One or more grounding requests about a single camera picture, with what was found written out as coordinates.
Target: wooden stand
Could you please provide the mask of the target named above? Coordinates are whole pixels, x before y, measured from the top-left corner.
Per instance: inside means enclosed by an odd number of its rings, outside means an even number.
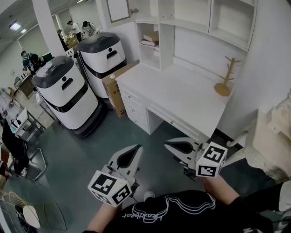
[[[230,92],[229,88],[227,87],[227,82],[229,80],[233,80],[233,78],[230,78],[230,75],[233,74],[232,68],[234,66],[234,63],[240,62],[240,61],[236,61],[234,58],[232,58],[232,59],[229,59],[228,57],[226,57],[226,58],[231,62],[231,64],[230,65],[227,64],[228,72],[226,74],[226,77],[224,78],[222,76],[219,76],[220,78],[224,79],[224,82],[217,83],[214,86],[215,91],[221,96],[229,96],[230,95],[231,92]]]

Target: hand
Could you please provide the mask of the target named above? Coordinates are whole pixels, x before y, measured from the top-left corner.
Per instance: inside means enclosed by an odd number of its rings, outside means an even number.
[[[200,179],[204,184],[205,191],[226,205],[231,204],[240,196],[220,175],[216,178],[200,177]]]

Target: person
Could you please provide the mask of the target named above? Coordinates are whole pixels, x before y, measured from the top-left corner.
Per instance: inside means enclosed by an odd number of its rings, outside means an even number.
[[[96,27],[94,24],[90,22],[84,21],[82,29],[83,33],[85,34],[85,38],[96,35]]]
[[[23,58],[23,71],[27,71],[27,69],[29,69],[31,74],[35,74],[35,72],[45,64],[43,57],[38,56],[37,54],[27,53],[25,50],[23,50],[21,52],[21,56]]]
[[[291,181],[241,198],[221,176],[200,179],[206,192],[184,191],[157,198],[146,192],[145,202],[123,210],[104,203],[84,233],[273,233],[272,221],[259,212],[291,208]]]
[[[57,30],[57,33],[58,33],[58,36],[59,36],[60,42],[62,43],[62,46],[63,46],[65,52],[68,51],[69,49],[68,49],[68,47],[67,47],[67,44],[65,43],[64,39],[63,39],[62,36],[61,36],[62,29],[58,29],[58,30]]]
[[[70,25],[72,27],[72,31],[73,31],[73,33],[76,34],[77,40],[79,42],[81,42],[82,41],[82,35],[81,35],[81,30],[79,28],[79,25],[77,23],[74,23],[72,20],[70,20],[68,22],[68,25]]]

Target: stack of books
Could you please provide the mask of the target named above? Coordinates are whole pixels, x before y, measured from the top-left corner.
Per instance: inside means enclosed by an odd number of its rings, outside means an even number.
[[[141,40],[141,44],[153,47],[157,46],[159,44],[159,32],[154,31],[144,34],[144,39]]]

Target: ceiling light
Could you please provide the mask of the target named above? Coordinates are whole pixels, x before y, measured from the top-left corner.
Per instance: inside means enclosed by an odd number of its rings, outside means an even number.
[[[12,30],[18,30],[19,28],[20,28],[21,26],[18,24],[18,23],[14,23],[14,24],[12,24],[11,26],[10,26],[10,29],[12,29]]]

